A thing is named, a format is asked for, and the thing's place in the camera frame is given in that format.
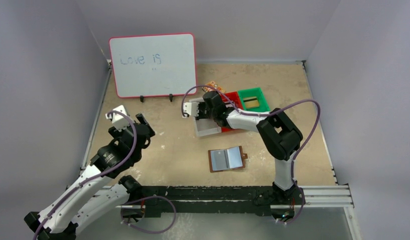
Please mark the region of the gold card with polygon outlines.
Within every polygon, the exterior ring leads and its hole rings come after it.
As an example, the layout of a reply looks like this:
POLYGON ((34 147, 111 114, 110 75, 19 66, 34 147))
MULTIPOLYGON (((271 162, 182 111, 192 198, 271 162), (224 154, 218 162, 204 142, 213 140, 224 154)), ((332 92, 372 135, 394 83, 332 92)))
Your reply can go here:
POLYGON ((256 96, 245 97, 245 98, 242 99, 242 102, 243 102, 245 110, 260 107, 259 100, 256 96))

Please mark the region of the brown leather card holder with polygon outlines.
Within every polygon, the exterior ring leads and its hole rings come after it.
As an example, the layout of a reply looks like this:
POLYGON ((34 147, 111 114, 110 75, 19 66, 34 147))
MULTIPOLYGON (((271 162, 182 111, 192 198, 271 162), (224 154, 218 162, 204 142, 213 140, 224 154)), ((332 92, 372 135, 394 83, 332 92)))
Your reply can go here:
POLYGON ((209 170, 211 173, 245 168, 248 154, 243 152, 242 146, 226 149, 208 150, 209 170))

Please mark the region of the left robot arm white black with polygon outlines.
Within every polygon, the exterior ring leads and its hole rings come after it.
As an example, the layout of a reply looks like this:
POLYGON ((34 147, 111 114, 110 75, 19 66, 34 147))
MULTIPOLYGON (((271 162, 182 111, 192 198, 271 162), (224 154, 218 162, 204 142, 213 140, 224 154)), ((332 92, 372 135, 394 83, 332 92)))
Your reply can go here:
POLYGON ((139 186, 126 176, 106 193, 95 197, 105 185, 142 158, 155 132, 139 113, 133 121, 123 109, 108 116, 113 140, 101 147, 79 178, 46 209, 28 213, 24 221, 36 240, 74 240, 88 225, 117 205, 128 201, 139 186))

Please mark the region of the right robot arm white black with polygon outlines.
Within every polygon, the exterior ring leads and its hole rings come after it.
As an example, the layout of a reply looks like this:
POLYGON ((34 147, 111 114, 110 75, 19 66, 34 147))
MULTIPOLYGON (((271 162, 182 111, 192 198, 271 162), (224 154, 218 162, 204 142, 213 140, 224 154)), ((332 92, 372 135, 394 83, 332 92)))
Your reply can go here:
POLYGON ((239 109, 232 101, 224 101, 216 91, 183 104, 183 113, 196 120, 212 120, 219 127, 259 133, 267 151, 275 161, 273 189, 283 195, 295 190, 293 156, 300 148, 303 135, 289 116, 276 108, 253 112, 239 109))

